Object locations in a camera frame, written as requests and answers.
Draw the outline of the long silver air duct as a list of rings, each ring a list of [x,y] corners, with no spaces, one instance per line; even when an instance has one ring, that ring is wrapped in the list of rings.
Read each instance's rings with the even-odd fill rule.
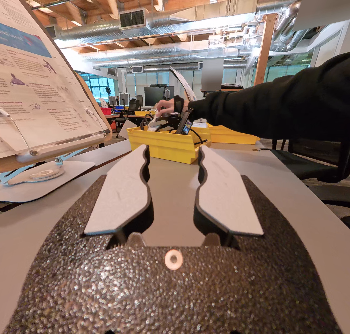
[[[151,45],[138,48],[125,48],[99,52],[79,53],[83,61],[112,61],[118,59],[133,59],[137,57],[152,57],[161,55],[181,55],[189,53],[218,52],[217,57],[234,56],[238,50],[248,50],[247,44],[241,41],[229,44],[209,44],[209,40]]]

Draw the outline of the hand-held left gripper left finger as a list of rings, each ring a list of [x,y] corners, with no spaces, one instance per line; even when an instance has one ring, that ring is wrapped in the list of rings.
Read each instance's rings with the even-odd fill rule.
[[[85,235],[145,232],[154,221],[148,185],[149,146],[142,144],[107,173],[84,230]]]

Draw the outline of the yellow bin with black divider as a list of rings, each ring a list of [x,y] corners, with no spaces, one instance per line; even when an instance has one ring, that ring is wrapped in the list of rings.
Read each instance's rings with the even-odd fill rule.
[[[169,131],[151,132],[140,127],[128,128],[127,132],[132,151],[145,144],[149,146],[151,157],[192,164],[198,158],[199,147],[211,145],[208,128],[195,127],[193,130],[188,135]]]

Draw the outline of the instruction sheet on book stand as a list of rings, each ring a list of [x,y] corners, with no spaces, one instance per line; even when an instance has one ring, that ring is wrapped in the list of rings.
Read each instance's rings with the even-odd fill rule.
[[[32,14],[34,19],[39,22],[39,25],[53,41],[26,2],[24,0],[20,0],[20,2]],[[108,131],[102,131],[102,133],[97,133],[90,137],[78,137],[69,141],[44,145],[37,149],[29,147],[28,150],[23,150],[15,155],[0,157],[1,203],[25,203],[39,199],[85,173],[95,166],[94,162],[75,162],[68,161],[68,159],[86,148],[111,139],[111,128],[96,100],[93,96],[90,96],[91,92],[88,91],[84,81],[81,81],[81,78],[76,73],[75,75],[85,89],[85,93],[90,98],[95,110],[107,125]]]

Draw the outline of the yellow plastic bin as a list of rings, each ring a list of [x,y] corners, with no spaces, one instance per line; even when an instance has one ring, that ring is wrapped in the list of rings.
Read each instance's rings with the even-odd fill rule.
[[[228,129],[225,126],[212,126],[207,123],[212,143],[220,144],[256,144],[260,138]]]

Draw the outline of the large black monitor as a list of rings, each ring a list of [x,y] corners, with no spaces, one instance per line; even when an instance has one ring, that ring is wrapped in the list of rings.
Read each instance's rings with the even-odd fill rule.
[[[172,99],[174,97],[174,86],[166,87],[144,87],[144,106],[152,107],[160,100]]]

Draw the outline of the wooden post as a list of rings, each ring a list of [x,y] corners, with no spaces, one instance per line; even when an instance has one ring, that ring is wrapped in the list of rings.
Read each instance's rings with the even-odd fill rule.
[[[261,40],[260,53],[256,67],[256,74],[254,79],[254,86],[264,82],[265,71],[267,66],[267,61],[269,57],[269,51],[272,42],[272,36],[274,32],[274,26],[278,14],[268,14],[265,19],[265,25]]]

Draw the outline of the silver air duct with vent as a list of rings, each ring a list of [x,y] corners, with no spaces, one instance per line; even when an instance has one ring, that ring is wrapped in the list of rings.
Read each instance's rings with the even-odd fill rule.
[[[55,40],[79,40],[81,43],[97,43],[108,40],[129,39],[151,35],[181,34],[219,28],[241,27],[253,22],[256,16],[279,13],[298,0],[260,0],[256,12],[202,19],[186,20],[170,14],[146,14],[143,9],[122,13],[120,19],[99,21],[63,30],[58,25],[46,27]]]

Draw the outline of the tilted document stand with sheet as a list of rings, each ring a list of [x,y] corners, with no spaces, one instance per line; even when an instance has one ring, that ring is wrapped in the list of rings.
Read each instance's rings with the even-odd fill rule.
[[[192,88],[187,83],[184,76],[177,72],[174,68],[169,67],[169,71],[177,78],[177,80],[181,83],[182,87],[184,88],[185,94],[189,101],[196,101],[195,93],[193,92]]]

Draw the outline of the printed instruction sheet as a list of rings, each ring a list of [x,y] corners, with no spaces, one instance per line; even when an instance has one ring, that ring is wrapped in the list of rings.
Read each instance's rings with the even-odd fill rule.
[[[108,127],[70,65],[20,0],[0,0],[1,158]]]

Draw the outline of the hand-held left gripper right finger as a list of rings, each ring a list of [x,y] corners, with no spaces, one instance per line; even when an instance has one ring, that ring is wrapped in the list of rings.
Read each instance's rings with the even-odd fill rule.
[[[216,233],[221,243],[235,236],[263,237],[264,232],[239,171],[206,146],[199,148],[194,225]]]

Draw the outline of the person's right forearm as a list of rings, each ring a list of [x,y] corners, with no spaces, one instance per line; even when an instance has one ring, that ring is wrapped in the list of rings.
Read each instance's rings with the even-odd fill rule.
[[[189,102],[195,119],[264,139],[345,141],[350,135],[350,54],[236,93]]]

